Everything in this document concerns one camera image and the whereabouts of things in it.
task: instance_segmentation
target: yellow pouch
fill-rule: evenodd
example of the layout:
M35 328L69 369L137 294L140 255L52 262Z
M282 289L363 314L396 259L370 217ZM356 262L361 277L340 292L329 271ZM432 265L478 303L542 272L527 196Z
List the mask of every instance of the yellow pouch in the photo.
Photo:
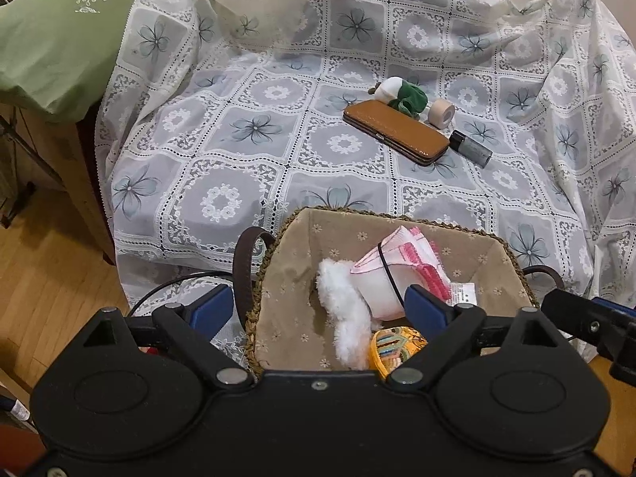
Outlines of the yellow pouch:
M427 345L419 331L408 326L396 326L377 331L371 338L369 361L382 378L410 359Z

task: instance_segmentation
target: beige tape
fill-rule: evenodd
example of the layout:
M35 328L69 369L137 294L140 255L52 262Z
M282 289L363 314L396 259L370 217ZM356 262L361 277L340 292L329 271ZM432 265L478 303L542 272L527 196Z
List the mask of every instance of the beige tape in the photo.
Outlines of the beige tape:
M437 129L445 129L455 116L455 106L448 100L438 98L429 109L429 123Z

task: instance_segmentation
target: black elastic band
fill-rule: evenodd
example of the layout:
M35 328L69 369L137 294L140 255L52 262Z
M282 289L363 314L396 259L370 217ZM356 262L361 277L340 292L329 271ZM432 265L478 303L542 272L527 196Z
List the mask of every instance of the black elastic band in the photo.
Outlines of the black elastic band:
M393 290L396 293L397 299L399 300L399 304L404 306L404 299L402 299L402 296L400 295L400 292L398 290L398 286L396 285L396 281L393 279L393 275L391 274L391 271L389 270L389 265L387 264L387 261L384 259L384 254L382 253L382 242L378 244L378 253L380 253L380 260L382 260L382 265L384 265L384 270L387 272L387 276L389 277L389 281L391 282L391 285L393 286Z

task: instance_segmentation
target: blue gripper pad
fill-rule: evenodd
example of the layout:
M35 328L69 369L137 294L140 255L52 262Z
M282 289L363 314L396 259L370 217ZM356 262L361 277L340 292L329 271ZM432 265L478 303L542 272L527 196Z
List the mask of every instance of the blue gripper pad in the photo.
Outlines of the blue gripper pad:
M406 318L427 341L440 335L455 317L454 310L420 285L411 285L404 296Z
M230 320L234 311L234 294L227 285L217 285L189 304L183 319L203 336L211 340Z
M627 306L623 306L622 304L614 303L614 301L608 301L607 299L603 298L593 298L592 303L599 304L600 306L605 306L606 308L611 308L612 310L617 310L618 312L622 312L623 314L636 318L636 310Z

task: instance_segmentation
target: green fabric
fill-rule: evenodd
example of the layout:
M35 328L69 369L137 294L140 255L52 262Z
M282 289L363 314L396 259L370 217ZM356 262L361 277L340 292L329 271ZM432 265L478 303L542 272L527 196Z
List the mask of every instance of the green fabric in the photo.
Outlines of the green fabric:
M420 113L424 111L428 98L419 86L402 81L402 87L397 92L397 98L389 102L393 109L404 113L406 116L420 119Z
M0 7L0 102L55 122L102 98L135 0L14 0Z

